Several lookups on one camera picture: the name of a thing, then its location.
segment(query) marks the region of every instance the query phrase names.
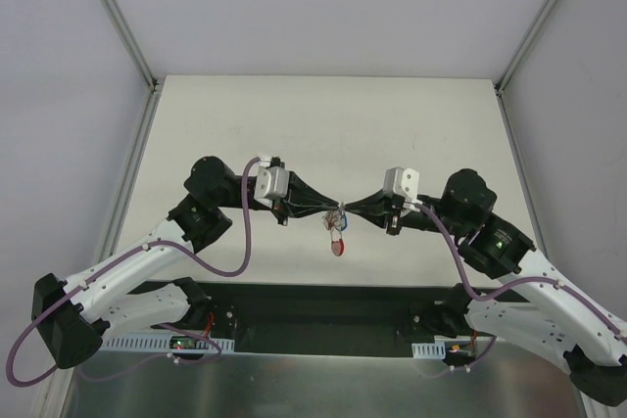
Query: white tabletop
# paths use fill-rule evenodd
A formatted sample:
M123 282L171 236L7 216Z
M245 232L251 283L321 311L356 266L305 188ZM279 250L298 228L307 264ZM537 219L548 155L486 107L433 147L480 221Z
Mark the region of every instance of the white tabletop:
M186 195L192 164L217 156L241 174L258 153L279 156L318 192L345 203L379 190L387 168L420 172L418 192L440 196L448 177L474 168L499 199L495 212L533 238L499 106L489 80L370 77L169 76L139 168L120 247L146 234ZM235 269L242 214L201 257ZM349 215L346 251L330 251L321 215L276 224L252 213L249 269L230 282L451 286L458 275L438 234L391 237ZM475 286L495 283L470 267ZM155 279L221 280L190 260Z

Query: black panel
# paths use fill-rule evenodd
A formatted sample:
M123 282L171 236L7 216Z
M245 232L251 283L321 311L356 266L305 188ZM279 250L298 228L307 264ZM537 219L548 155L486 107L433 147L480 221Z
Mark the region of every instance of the black panel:
M148 282L135 293L158 289ZM433 341L414 318L426 315L450 288L295 286L199 283L212 298L218 337L234 338L241 352L411 356L411 343ZM524 302L514 294L500 301ZM205 325L181 325L202 330ZM460 335L471 335L458 325Z
M570 381L590 398L607 406L618 406L627 399L627 356L622 356L620 366L598 366L575 347L565 352L564 358Z

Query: gray wall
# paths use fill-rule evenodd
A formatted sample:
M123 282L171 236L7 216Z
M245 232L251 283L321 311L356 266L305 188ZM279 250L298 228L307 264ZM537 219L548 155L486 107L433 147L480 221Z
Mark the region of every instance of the gray wall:
M156 76L497 78L543 0L118 0Z
M4 370L28 323L34 281L90 263L147 89L99 0L0 0L0 12ZM33 338L17 372L30 379L49 365ZM36 393L3 374L0 414L28 416Z
M505 98L549 255L627 318L627 0L563 0Z

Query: white cable tray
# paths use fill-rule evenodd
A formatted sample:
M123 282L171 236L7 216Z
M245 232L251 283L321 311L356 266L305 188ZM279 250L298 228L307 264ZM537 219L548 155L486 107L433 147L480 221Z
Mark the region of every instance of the white cable tray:
M206 342L197 341L194 349L170 348L169 341L173 335L170 333L128 333L119 337L114 337L104 343L101 351L122 351L122 352L176 352L176 353L207 353L216 352L216 349ZM233 354L235 352L235 342L222 338L212 338L212 341L222 348L222 354Z
M444 342L412 343L411 352L414 359L444 359L447 357Z

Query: metal plate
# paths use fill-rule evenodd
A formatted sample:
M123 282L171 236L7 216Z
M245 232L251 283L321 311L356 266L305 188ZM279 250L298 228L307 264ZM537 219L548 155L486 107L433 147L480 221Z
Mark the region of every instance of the metal plate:
M83 367L91 376L104 376L141 357L99 352ZM568 378L545 360L512 345L498 343L469 374L440 379L421 375L443 367L433 360L252 354L226 355L198 367L156 360L111 382L79 381L78 386L73 382L62 416L581 416Z

